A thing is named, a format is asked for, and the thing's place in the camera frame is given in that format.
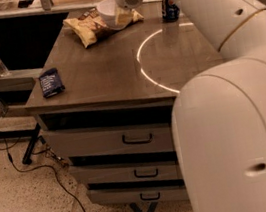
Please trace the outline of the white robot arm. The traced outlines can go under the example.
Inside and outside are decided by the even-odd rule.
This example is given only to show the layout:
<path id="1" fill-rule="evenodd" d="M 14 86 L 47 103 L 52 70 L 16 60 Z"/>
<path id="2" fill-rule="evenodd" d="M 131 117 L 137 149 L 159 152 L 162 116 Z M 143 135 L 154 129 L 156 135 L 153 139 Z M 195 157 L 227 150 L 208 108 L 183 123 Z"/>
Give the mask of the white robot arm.
<path id="1" fill-rule="evenodd" d="M 123 8 L 143 0 L 116 0 Z M 193 212 L 266 212 L 266 6 L 174 0 L 224 62 L 194 76 L 172 111 Z"/>

